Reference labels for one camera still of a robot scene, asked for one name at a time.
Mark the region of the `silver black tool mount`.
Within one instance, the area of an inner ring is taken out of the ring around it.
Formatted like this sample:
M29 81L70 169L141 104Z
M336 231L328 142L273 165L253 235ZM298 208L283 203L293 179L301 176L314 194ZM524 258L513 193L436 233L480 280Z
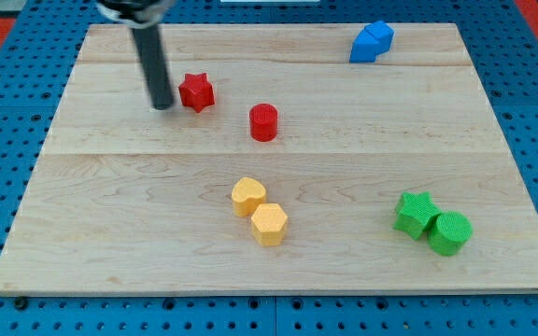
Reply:
M177 0L97 0L99 12L107 19L134 29L146 29L161 22Z

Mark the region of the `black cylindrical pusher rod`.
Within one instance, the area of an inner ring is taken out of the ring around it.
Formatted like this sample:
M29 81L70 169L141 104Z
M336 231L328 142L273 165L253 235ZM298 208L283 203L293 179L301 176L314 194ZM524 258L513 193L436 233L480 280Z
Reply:
M132 36L153 108L165 110L175 103L161 34L157 25L132 28Z

